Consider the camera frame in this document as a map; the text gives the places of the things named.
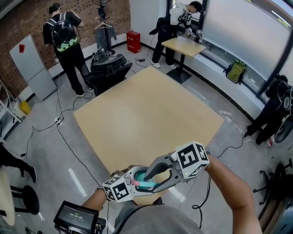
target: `small wooden table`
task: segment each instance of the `small wooden table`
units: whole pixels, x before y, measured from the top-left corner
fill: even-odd
[[[168,76],[172,77],[174,80],[181,84],[191,77],[189,73],[183,71],[185,56],[187,55],[190,57],[194,57],[206,48],[203,45],[188,40],[184,37],[172,38],[170,40],[162,42],[162,45],[181,53],[179,67],[167,73]]]
[[[74,116],[110,173],[149,166],[158,156],[190,141],[207,145],[223,119],[168,76],[148,67],[102,93]],[[169,172],[155,177],[164,181]],[[164,192],[136,197],[152,204]]]
[[[8,223],[13,226],[15,222],[15,210],[10,189],[4,167],[0,167],[0,215]]]

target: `gray floor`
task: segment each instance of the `gray floor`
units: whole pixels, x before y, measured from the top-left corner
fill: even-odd
[[[126,45],[123,45],[115,50],[116,53],[122,53],[128,60],[134,63],[132,67],[133,71],[139,72],[144,69],[135,64],[135,58],[144,58],[148,49],[142,48],[140,53],[133,54],[127,50]],[[150,51],[147,60],[141,64],[149,66],[151,57],[152,51]],[[160,63],[162,65],[159,69],[160,71],[164,73],[170,71],[169,67],[165,65],[163,56],[161,57]],[[132,76],[133,71],[129,71],[127,77]],[[239,146],[245,132],[245,124],[243,123],[249,123],[249,120],[227,99],[194,75],[187,80],[183,86],[215,111],[226,111],[232,114],[230,118],[225,118],[223,125],[208,145],[207,150],[214,156],[218,156],[229,145]],[[72,106],[75,99],[75,93],[71,89],[66,75],[61,76],[61,109],[64,110]],[[80,108],[88,101],[90,100],[83,98],[78,99],[75,102],[75,109]],[[33,97],[29,102],[30,106],[33,108],[32,112],[22,124],[19,124],[11,131],[7,138],[6,147],[18,154],[24,153],[26,151],[27,141],[32,133],[32,126],[36,129],[44,129],[53,124],[55,117],[60,114],[60,111],[56,113],[56,102],[57,92],[53,93],[43,102]],[[104,165],[86,141],[73,117],[73,111],[66,111],[64,117],[63,125],[60,126],[61,133],[96,180],[99,183],[103,183],[109,177],[109,172],[105,169]],[[273,167],[272,162],[266,157],[267,145],[262,144],[261,146],[256,146],[254,141],[255,135],[251,138],[247,137],[244,139],[243,146],[240,149],[228,149],[220,158],[228,168],[243,178],[252,189],[259,188],[264,184],[259,170],[266,170]],[[35,131],[29,142],[27,156],[22,159],[36,167],[38,173],[38,182],[36,184],[32,183],[29,175],[27,175],[25,179],[21,178],[18,169],[9,167],[6,171],[10,178],[11,185],[23,187],[28,184],[31,185],[35,191],[38,191],[40,214],[33,216],[31,214],[17,213],[16,224],[13,228],[7,227],[7,225],[3,224],[3,220],[1,219],[0,233],[11,232],[21,234],[24,233],[25,226],[29,227],[34,232],[41,230],[44,234],[58,233],[54,229],[53,219],[61,203],[67,200],[72,203],[82,204],[94,193],[97,184],[85,167],[69,150],[56,128],[42,132]],[[84,191],[80,191],[77,188],[71,177],[72,171],[76,175]],[[198,177],[196,184],[194,184],[194,181],[190,181],[188,184],[178,184],[170,189],[167,194],[164,195],[163,202],[167,205],[180,208],[180,210],[188,214],[188,216],[199,225],[200,213],[198,210],[193,210],[191,206],[194,204],[201,204],[205,199],[207,181],[208,175],[203,172]],[[262,210],[262,206],[259,206],[259,201],[262,199],[263,193],[254,194],[254,196],[255,208],[259,214]],[[121,207],[122,204],[110,202],[110,233],[113,230],[115,215]],[[104,210],[101,212],[101,217],[107,218],[107,210],[108,205],[105,204]],[[204,233],[232,233],[232,213],[213,182],[209,199],[203,206],[202,211],[202,230]]]

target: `clothes hanger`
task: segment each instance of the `clothes hanger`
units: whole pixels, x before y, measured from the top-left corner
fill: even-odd
[[[106,27],[112,27],[112,26],[109,25],[109,24],[106,24],[105,21],[103,21],[98,26],[96,26],[95,29],[98,29],[98,28],[106,28]]]

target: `white refrigerator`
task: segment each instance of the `white refrigerator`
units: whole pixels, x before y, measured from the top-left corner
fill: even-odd
[[[44,100],[57,89],[31,35],[19,42],[10,51],[10,55],[22,77],[40,100]]]

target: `white shelf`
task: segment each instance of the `white shelf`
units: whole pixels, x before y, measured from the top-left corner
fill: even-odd
[[[19,104],[0,80],[0,90],[3,91],[3,89],[6,92],[6,99],[4,101],[0,100],[0,127],[2,130],[0,132],[0,142],[5,143],[4,137],[17,122],[22,123],[22,120],[17,117],[14,111],[17,110]]]
[[[4,105],[7,106],[8,104],[8,98],[4,101]],[[6,114],[7,110],[4,108],[4,106],[1,106],[1,109],[0,109],[0,120],[1,118]]]
[[[17,120],[13,118],[12,116],[10,116],[9,120],[5,122],[4,126],[2,126],[2,134],[0,137],[4,138],[16,123],[17,123]]]

